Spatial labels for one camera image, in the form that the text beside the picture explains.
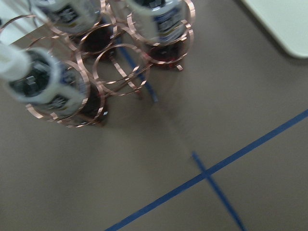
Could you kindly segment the dark tea bottle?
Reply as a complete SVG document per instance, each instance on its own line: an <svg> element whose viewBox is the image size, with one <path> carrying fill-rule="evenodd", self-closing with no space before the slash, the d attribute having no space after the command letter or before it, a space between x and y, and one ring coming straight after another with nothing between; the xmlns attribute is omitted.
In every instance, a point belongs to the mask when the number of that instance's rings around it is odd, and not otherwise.
<svg viewBox="0 0 308 231"><path fill-rule="evenodd" d="M145 58L167 69L183 70L180 62L189 32L188 10L194 5L187 0L127 0L127 16L134 39L141 45Z"/></svg>
<svg viewBox="0 0 308 231"><path fill-rule="evenodd" d="M104 13L104 0L31 0L30 4L81 55L97 56L111 45L112 23Z"/></svg>
<svg viewBox="0 0 308 231"><path fill-rule="evenodd" d="M68 127L101 125L108 112L103 91L85 71L43 48L0 46L0 78L36 117Z"/></svg>

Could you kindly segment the cream bear tray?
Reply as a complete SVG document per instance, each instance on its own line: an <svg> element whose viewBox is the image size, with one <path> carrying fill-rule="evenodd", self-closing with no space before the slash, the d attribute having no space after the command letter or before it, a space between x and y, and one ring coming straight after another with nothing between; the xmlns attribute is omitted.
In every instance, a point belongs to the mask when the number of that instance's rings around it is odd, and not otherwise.
<svg viewBox="0 0 308 231"><path fill-rule="evenodd" d="M243 0L242 3L292 57L308 57L306 0Z"/></svg>

